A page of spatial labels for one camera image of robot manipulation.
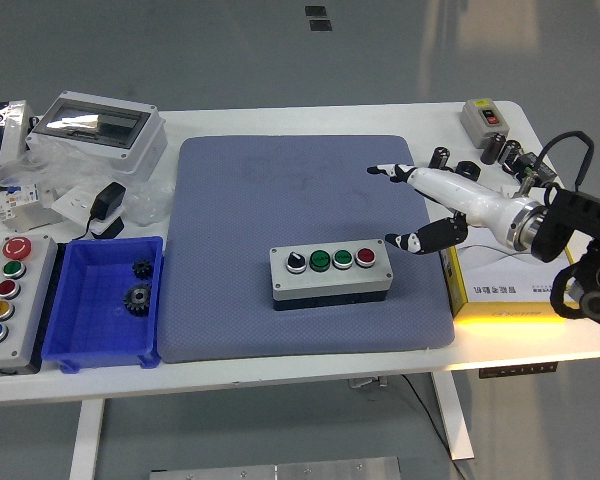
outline power adapter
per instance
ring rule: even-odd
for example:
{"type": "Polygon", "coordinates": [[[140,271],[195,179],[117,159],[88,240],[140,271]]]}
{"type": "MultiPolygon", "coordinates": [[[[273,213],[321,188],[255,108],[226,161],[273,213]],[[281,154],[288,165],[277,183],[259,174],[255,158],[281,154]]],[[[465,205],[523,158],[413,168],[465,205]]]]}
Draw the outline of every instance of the power adapter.
{"type": "Polygon", "coordinates": [[[89,211],[89,218],[96,220],[104,220],[113,211],[120,206],[126,188],[117,182],[111,182],[104,190],[102,190],[96,199],[93,201],[91,210],[89,211]]]}

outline black gear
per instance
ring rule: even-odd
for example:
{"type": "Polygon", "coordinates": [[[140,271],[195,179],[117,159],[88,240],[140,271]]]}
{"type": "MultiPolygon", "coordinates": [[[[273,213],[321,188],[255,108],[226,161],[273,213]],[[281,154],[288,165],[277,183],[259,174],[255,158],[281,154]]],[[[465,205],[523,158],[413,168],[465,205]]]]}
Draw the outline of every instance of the black gear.
{"type": "Polygon", "coordinates": [[[138,260],[132,268],[133,274],[140,280],[146,280],[153,275],[153,265],[149,260],[138,260]]]}
{"type": "Polygon", "coordinates": [[[124,306],[136,317],[149,315],[149,299],[151,286],[146,284],[135,285],[124,294],[124,306]]]}

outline floor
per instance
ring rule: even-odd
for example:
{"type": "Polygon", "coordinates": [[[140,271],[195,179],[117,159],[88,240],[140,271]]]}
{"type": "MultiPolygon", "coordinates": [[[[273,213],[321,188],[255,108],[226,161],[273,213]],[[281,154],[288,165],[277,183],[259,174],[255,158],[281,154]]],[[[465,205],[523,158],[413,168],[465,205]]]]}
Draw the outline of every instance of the floor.
{"type": "MultiPolygon", "coordinates": [[[[63,90],[160,110],[512,100],[546,143],[596,142],[582,190],[600,198],[600,0],[0,2],[0,101],[43,113],[63,90]]],[[[573,183],[584,148],[551,159],[573,183]]],[[[476,458],[469,479],[600,479],[600,359],[556,373],[454,374],[476,458]]],[[[410,376],[440,424],[427,375],[410,376]]],[[[0,479],[66,479],[79,405],[0,408],[0,479]]],[[[398,456],[403,479],[459,478],[406,381],[107,402],[98,479],[152,469],[398,456]]]]}

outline blue plastic bin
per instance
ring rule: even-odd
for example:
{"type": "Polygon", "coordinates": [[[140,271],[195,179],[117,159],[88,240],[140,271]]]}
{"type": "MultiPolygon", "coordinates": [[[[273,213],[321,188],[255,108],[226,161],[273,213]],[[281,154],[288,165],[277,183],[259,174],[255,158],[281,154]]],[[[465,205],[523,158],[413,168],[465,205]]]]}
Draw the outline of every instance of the blue plastic bin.
{"type": "Polygon", "coordinates": [[[162,243],[161,237],[70,242],[42,358],[58,362],[64,373],[114,365],[156,367],[162,243]],[[150,279],[134,275],[132,265],[138,260],[153,264],[150,279]],[[149,315],[136,317],[123,298],[142,283],[151,285],[149,315]]]}

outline yellow box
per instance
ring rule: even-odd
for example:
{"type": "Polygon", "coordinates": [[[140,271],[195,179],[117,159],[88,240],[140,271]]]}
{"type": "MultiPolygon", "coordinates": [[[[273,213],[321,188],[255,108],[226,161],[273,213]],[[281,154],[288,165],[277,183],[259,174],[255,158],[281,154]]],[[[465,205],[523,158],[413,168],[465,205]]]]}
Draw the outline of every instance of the yellow box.
{"type": "Polygon", "coordinates": [[[571,263],[567,253],[542,263],[529,251],[503,247],[486,228],[469,227],[467,239],[440,256],[455,322],[564,321],[549,293],[557,273],[571,263]]]}

